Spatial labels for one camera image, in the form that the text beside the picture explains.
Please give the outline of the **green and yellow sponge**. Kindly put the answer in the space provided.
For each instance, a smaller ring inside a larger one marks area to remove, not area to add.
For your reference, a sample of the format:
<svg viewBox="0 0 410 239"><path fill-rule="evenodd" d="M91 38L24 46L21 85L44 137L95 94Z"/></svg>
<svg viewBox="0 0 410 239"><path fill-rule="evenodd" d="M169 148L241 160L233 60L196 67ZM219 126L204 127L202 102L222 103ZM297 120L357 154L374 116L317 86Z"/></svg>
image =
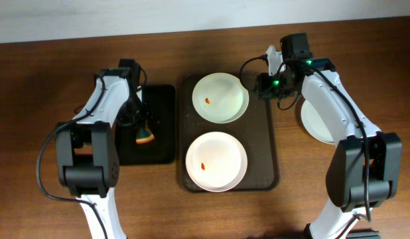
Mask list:
<svg viewBox="0 0 410 239"><path fill-rule="evenodd" d="M154 134L152 131L149 129L149 126L147 124L141 126L138 128L136 132L136 143L137 144L146 144L155 139Z"/></svg>

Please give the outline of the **white plate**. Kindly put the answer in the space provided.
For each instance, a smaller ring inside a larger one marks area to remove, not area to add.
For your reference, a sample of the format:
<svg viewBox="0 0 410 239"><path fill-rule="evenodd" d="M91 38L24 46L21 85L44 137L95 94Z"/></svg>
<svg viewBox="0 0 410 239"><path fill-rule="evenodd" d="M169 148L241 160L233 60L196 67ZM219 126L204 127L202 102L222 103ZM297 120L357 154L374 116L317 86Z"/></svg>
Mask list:
<svg viewBox="0 0 410 239"><path fill-rule="evenodd" d="M245 113L249 105L249 92L236 76L213 73L196 83L192 103L203 119L212 123L230 123Z"/></svg>
<svg viewBox="0 0 410 239"><path fill-rule="evenodd" d="M220 131L197 137L188 147L185 165L190 179L213 193L238 185L247 171L247 153L232 135Z"/></svg>
<svg viewBox="0 0 410 239"><path fill-rule="evenodd" d="M334 144L334 140L312 104L305 100L301 106L301 121L306 131L315 139L327 144Z"/></svg>

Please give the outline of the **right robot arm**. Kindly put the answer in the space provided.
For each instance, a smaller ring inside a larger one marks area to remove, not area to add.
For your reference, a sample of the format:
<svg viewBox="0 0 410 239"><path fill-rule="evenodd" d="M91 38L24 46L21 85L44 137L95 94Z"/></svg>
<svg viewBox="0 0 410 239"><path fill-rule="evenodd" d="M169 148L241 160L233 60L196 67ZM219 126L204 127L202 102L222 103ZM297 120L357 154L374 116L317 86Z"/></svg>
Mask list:
<svg viewBox="0 0 410 239"><path fill-rule="evenodd" d="M371 211L396 195L402 142L384 133L355 104L327 57L315 58L306 33L280 40L281 50L269 46L260 58L268 66L255 92L281 100L302 96L316 110L336 150L326 173L328 201L318 218L307 224L301 238L376 239L372 229L354 230Z"/></svg>

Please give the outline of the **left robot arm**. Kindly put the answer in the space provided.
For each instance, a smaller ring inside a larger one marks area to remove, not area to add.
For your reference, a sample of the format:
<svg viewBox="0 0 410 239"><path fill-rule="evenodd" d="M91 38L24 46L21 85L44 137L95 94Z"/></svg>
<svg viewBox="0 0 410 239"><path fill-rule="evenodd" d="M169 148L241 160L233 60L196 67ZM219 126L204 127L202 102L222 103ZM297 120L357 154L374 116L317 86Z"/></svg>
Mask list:
<svg viewBox="0 0 410 239"><path fill-rule="evenodd" d="M121 59L94 77L96 86L82 111L56 134L58 178L82 207L93 238L125 238L115 203L119 157L112 127L146 129L149 112L142 102L141 65Z"/></svg>

